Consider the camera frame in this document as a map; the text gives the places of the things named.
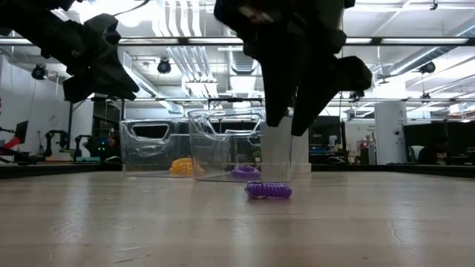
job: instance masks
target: yellow toy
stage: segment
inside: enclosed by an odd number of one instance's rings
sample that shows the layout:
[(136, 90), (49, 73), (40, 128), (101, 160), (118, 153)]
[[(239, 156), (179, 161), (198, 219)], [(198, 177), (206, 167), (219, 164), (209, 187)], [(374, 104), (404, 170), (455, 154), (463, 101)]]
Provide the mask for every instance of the yellow toy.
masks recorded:
[[(197, 163), (194, 161), (196, 172), (198, 175), (203, 175), (205, 170), (203, 170)], [(177, 159), (173, 161), (170, 168), (170, 174), (176, 177), (192, 177), (193, 176), (193, 160), (190, 158)]]

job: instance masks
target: purple spiral toy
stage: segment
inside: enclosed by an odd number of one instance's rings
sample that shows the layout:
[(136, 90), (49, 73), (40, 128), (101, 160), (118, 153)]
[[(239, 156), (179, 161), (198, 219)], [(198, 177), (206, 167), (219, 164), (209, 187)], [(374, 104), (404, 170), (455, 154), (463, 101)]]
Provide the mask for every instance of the purple spiral toy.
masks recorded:
[(284, 183), (248, 182), (244, 190), (257, 199), (286, 199), (292, 196), (292, 189)]
[(248, 165), (239, 165), (231, 171), (231, 175), (235, 178), (244, 179), (259, 179), (261, 178), (261, 172), (254, 167)]

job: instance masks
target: wooden table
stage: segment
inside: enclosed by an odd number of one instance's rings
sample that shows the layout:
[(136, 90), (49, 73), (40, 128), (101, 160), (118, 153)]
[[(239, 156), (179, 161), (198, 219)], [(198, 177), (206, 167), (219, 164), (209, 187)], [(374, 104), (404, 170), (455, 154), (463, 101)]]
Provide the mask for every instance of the wooden table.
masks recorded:
[(475, 181), (395, 173), (243, 184), (120, 173), (0, 180), (0, 266), (473, 266)]

